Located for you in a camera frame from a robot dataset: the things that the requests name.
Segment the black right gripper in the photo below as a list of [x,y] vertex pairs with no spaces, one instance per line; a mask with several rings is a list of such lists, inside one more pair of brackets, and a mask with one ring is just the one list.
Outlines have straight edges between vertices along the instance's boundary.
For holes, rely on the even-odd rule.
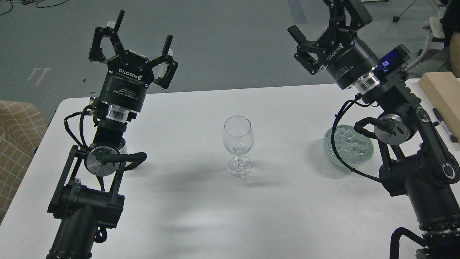
[[[380,62],[358,37],[358,31],[373,18],[360,0],[324,0],[329,10],[328,27],[315,41],[309,41],[296,26],[287,31],[298,43],[294,58],[311,75],[325,69],[344,90],[358,78],[371,72]],[[319,60],[312,57],[318,54]]]

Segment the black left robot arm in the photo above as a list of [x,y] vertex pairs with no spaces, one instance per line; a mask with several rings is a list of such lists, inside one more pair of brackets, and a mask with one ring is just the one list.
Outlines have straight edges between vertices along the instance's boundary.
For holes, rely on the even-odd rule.
[[48,205],[61,220],[48,259],[90,259],[93,244],[105,242],[108,229],[117,227],[125,201],[122,176],[147,158],[144,152],[123,154],[123,134],[141,112],[149,86],[167,89],[179,66],[170,51],[172,35],[153,60],[125,49],[118,36],[124,13],[94,31],[88,58],[108,68],[99,96],[64,118],[75,144]]

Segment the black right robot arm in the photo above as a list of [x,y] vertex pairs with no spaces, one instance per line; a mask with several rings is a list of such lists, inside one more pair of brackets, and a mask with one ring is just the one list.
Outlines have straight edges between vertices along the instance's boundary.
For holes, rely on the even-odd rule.
[[309,41],[295,25],[288,28],[297,42],[295,59],[314,75],[325,68],[338,86],[355,87],[358,93],[346,101],[335,116],[334,132],[343,115],[362,100],[362,106],[376,103],[383,109],[378,118],[366,117],[355,123],[357,133],[378,141],[382,166],[379,177],[347,164],[331,137],[332,150],[340,163],[358,175],[379,182],[391,196],[407,195],[422,236],[407,228],[391,235],[390,258],[400,254],[400,238],[406,236],[422,246],[418,259],[459,258],[459,204],[451,185],[459,181],[459,163],[436,130],[421,99],[406,86],[403,68],[409,50],[402,44],[382,58],[358,37],[358,30],[372,22],[359,0],[326,0],[328,27],[316,41]]

